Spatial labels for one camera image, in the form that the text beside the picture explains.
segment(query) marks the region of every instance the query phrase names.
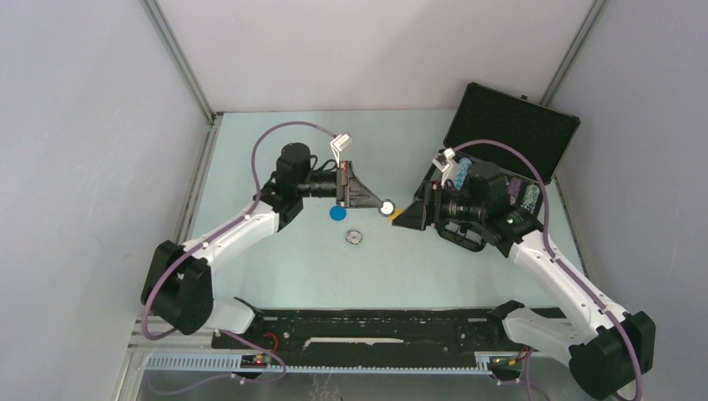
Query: robotic arm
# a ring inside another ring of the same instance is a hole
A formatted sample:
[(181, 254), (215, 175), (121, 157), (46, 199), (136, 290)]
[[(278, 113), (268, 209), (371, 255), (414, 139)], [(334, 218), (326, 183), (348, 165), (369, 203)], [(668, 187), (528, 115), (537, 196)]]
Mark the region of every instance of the robotic arm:
[(422, 231), (427, 226), (438, 230), (454, 223), (481, 237), (476, 246), (464, 247), (479, 251), (486, 244), (496, 246), (504, 257), (530, 272), (558, 302), (570, 325), (541, 317), (515, 301), (492, 310), (488, 320), (497, 323), (501, 336), (568, 366), (580, 387), (596, 399), (609, 397), (635, 378), (616, 324), (630, 338), (642, 374), (649, 371), (654, 322), (644, 312), (627, 313), (576, 270), (550, 238), (545, 241), (541, 223), (524, 208), (510, 205), (506, 178), (498, 166), (474, 164), (465, 185), (455, 189), (446, 179), (456, 167), (453, 156), (452, 150), (445, 150), (433, 160), (442, 172), (442, 182), (423, 181), (415, 201), (393, 225)]
[(348, 134), (332, 142), (334, 168), (311, 166), (310, 148), (302, 143), (286, 145), (276, 162), (276, 171), (260, 190), (260, 201), (251, 202), (239, 215), (212, 232), (181, 246), (172, 241), (157, 247), (141, 294), (145, 304), (158, 280), (185, 249), (200, 248), (187, 257), (158, 290), (152, 312), (184, 335), (202, 327), (245, 332), (260, 312), (248, 303), (226, 294), (214, 294), (212, 282), (220, 269), (249, 246), (288, 226), (302, 211), (303, 198), (334, 198), (345, 208), (377, 208), (384, 216), (395, 211), (363, 185), (349, 160), (339, 160), (339, 151), (351, 142)]

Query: table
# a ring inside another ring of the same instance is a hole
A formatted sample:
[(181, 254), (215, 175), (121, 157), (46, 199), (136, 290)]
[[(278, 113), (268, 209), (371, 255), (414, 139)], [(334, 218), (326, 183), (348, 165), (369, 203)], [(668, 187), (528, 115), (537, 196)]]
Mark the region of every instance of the table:
[[(342, 153), (374, 193), (405, 208), (431, 158), (442, 147), (454, 110), (373, 110), (228, 113), (216, 139), (192, 236), (238, 213), (255, 193), (250, 153), (273, 125), (310, 121), (354, 142)], [(261, 184), (275, 169), (283, 145), (307, 144), (320, 162), (331, 158), (331, 138), (309, 127), (285, 127), (265, 139), (256, 156)], [(548, 186), (550, 234), (580, 267), (569, 223), (555, 184)], [(252, 246), (220, 270), (215, 291), (262, 308), (496, 307), (510, 299), (530, 307), (556, 302), (520, 267), (491, 246), (472, 253), (437, 233), (393, 227), (373, 210), (349, 210), (344, 221), (329, 217), (333, 199), (305, 199), (304, 210), (283, 231)], [(359, 230), (353, 246), (345, 232)]]

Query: blue disc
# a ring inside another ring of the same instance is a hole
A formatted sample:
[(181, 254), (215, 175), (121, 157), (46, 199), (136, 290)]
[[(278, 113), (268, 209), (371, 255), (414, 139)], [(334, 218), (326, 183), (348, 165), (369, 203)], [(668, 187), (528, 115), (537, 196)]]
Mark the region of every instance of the blue disc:
[(346, 217), (346, 209), (341, 206), (333, 206), (330, 209), (330, 217), (334, 221), (342, 221)]

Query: yellow object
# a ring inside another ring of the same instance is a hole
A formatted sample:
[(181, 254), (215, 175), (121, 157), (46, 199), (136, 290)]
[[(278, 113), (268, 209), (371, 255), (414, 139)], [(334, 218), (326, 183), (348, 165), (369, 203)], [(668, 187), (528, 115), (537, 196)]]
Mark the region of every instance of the yellow object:
[(397, 207), (396, 211), (394, 211), (393, 214), (388, 217), (388, 220), (393, 221), (393, 219), (398, 217), (398, 215), (400, 215), (401, 213), (403, 213), (403, 209)]

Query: red wire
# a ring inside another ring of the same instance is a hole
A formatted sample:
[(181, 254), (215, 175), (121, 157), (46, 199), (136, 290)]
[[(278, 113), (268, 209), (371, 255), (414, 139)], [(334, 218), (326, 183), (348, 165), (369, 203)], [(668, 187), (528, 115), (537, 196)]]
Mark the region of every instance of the red wire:
[(266, 332), (265, 334), (263, 334), (263, 337), (273, 338), (273, 343), (275, 343), (275, 345), (273, 345), (273, 349), (271, 349), (271, 352), (274, 353), (276, 351), (276, 349), (278, 349), (278, 345), (280, 344), (278, 342), (278, 337), (276, 337), (276, 335), (273, 334), (272, 332)]
[(523, 356), (523, 358), (521, 358), (521, 360), (525, 361), (528, 358), (528, 347), (527, 346), (524, 345), (523, 348), (521, 348), (521, 351), (519, 351), (518, 354), (516, 355), (516, 359), (519, 359), (521, 357), (521, 354), (524, 354), (524, 356)]

